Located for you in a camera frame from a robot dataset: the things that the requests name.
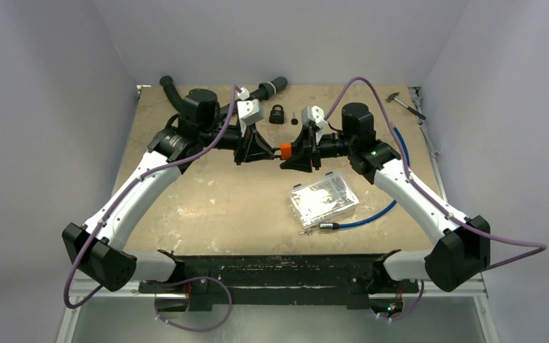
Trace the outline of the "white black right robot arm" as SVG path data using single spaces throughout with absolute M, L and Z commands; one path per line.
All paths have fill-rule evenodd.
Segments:
M 392 197 L 434 245 L 414 252 L 397 249 L 378 258 L 370 280 L 373 289 L 389 291 L 401 281 L 428 280 L 451 292 L 489 267 L 488 222 L 444 202 L 405 166 L 405 157 L 377 139 L 366 104 L 344 105 L 342 128 L 336 133 L 325 133 L 328 122 L 318 106 L 305 107 L 301 121 L 300 135 L 280 147 L 281 169 L 312 172 L 324 158 L 345 156 L 352 169 Z

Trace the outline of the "orange padlock with keys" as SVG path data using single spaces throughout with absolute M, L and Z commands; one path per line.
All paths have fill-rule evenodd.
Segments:
M 273 152 L 275 153 L 275 156 L 278 157 L 282 161 L 289 160 L 294 155 L 294 145 L 293 143 L 284 143 L 281 144 L 279 147 L 274 148 Z

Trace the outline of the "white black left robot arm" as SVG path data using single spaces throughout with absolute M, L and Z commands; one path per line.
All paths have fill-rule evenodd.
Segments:
M 236 164 L 251 161 L 246 150 L 257 135 L 253 116 L 262 113 L 263 101 L 284 89 L 272 81 L 254 91 L 235 87 L 231 102 L 221 106 L 208 89 L 193 89 L 182 97 L 174 86 L 162 87 L 176 114 L 154 135 L 111 199 L 83 224 L 70 223 L 62 232 L 72 263 L 67 291 L 77 271 L 111 292 L 130 281 L 157 281 L 166 292 L 181 289 L 184 272 L 173 258 L 161 252 L 126 252 L 132 232 L 162 192 L 211 150 L 231 150 Z

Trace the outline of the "black padlock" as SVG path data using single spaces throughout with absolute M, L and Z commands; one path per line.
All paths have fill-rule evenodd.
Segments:
M 284 124 L 285 123 L 285 111 L 282 105 L 275 104 L 269 113 L 269 123 L 271 124 Z

